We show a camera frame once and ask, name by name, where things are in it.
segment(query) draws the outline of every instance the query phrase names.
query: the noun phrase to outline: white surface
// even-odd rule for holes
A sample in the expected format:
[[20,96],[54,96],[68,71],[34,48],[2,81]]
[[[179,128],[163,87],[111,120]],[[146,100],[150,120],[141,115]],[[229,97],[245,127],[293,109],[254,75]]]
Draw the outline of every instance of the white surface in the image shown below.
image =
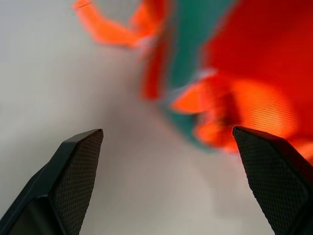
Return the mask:
[[103,128],[81,235],[272,235],[242,166],[185,142],[138,97],[135,54],[94,45],[70,4],[1,1],[0,216],[63,140]]

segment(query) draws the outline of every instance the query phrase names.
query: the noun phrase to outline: teal fabric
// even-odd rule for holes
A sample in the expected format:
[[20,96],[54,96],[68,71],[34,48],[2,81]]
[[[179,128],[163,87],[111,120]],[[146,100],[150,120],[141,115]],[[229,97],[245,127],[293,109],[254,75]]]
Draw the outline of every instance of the teal fabric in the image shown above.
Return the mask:
[[[200,46],[209,39],[230,7],[232,0],[175,0],[173,22],[176,24],[172,62],[168,73],[168,89],[177,89],[191,83],[199,66]],[[194,122],[191,115],[174,113],[163,107],[177,128],[197,146],[192,131]]]

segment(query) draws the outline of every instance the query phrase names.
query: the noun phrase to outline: white table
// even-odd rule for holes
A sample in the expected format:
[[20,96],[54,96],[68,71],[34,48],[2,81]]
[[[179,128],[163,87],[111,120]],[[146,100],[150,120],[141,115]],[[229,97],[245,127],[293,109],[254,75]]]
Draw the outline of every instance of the white table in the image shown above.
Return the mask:
[[63,140],[103,128],[82,235],[272,235],[240,163],[174,131],[138,96],[135,53],[95,45],[70,4],[1,1],[0,216]]

